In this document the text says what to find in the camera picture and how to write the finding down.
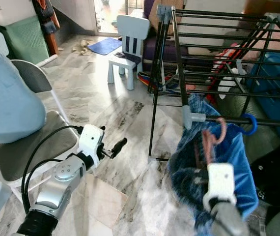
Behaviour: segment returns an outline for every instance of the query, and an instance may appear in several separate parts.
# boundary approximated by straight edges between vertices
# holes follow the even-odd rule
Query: purple sofa
[[[144,0],[143,14],[145,18],[149,18],[151,8],[153,6],[154,0]],[[150,29],[147,39],[143,43],[143,70],[150,71],[151,64],[154,57],[154,48],[156,41],[156,32],[153,28]],[[186,47],[182,47],[182,55],[188,55],[188,50]],[[176,49],[174,41],[166,41],[164,48],[164,60],[176,62]]]

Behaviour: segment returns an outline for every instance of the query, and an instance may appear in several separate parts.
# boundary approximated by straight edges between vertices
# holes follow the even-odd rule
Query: white children's chair
[[[141,58],[141,62],[137,65],[137,73],[142,71],[142,42],[146,39],[150,28],[148,19],[133,16],[119,15],[117,16],[117,30],[122,36],[122,52],[131,54]],[[127,89],[134,89],[133,69],[136,63],[126,58],[119,58],[111,55],[109,58],[108,83],[114,83],[113,65],[119,66],[119,73],[124,74],[128,69]]]

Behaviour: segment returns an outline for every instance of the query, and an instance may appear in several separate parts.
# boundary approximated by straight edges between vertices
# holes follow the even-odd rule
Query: black cable
[[[24,169],[24,172],[23,172],[23,175],[22,175],[22,182],[21,182],[21,195],[22,195],[22,202],[23,202],[23,206],[24,206],[24,210],[26,213],[28,213],[28,208],[26,207],[26,202],[27,202],[27,196],[26,196],[26,191],[25,191],[25,181],[26,181],[26,176],[27,176],[27,173],[28,173],[28,168],[31,164],[31,161],[33,159],[33,157],[35,156],[37,150],[40,148],[40,146],[46,141],[48,140],[51,136],[53,136],[55,133],[59,132],[60,130],[63,130],[63,129],[67,129],[67,128],[74,128],[77,130],[77,132],[79,134],[82,133],[82,130],[83,130],[83,127],[82,126],[76,126],[76,125],[68,125],[68,126],[63,126],[55,131],[53,131],[52,133],[50,133],[49,135],[47,135],[37,146],[36,148],[34,149],[32,155],[30,156],[28,162],[27,162],[27,165]]]
[[[26,191],[26,204],[25,204],[25,205],[26,205],[26,208],[28,209],[28,211],[29,211],[29,209],[30,209],[30,207],[31,207],[30,201],[29,201],[29,197],[28,197],[28,185],[29,185],[29,183],[30,183],[30,181],[31,181],[31,176],[32,176],[32,174],[35,172],[35,170],[36,170],[37,168],[39,168],[41,165],[43,165],[43,164],[45,164],[45,163],[47,163],[47,162],[50,162],[50,161],[60,162],[60,161],[62,161],[62,160],[58,160],[58,159],[47,159],[47,160],[43,160],[43,161],[37,163],[37,164],[33,167],[33,169],[30,171],[30,174],[28,175],[28,178],[27,178],[27,181],[26,181],[26,185],[25,185],[25,191]]]

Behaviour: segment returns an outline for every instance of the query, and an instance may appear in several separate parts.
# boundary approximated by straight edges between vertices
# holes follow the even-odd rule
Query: gray chair seat
[[[28,159],[36,146],[56,129],[66,126],[66,122],[56,111],[47,113],[44,127],[35,133],[10,144],[0,144],[0,170],[6,181],[22,177]],[[54,159],[74,147],[77,136],[73,129],[64,129],[50,137],[35,154],[30,168],[45,159]]]

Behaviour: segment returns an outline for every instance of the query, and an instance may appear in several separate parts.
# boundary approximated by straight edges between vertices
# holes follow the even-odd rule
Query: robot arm
[[[86,171],[95,169],[105,155],[111,159],[115,158],[127,143],[127,139],[124,138],[112,150],[104,149],[102,143],[104,129],[90,124],[84,126],[79,139],[78,153],[71,154],[53,168],[51,178],[46,182],[25,221],[13,236],[52,235],[69,204],[72,192],[78,187]]]

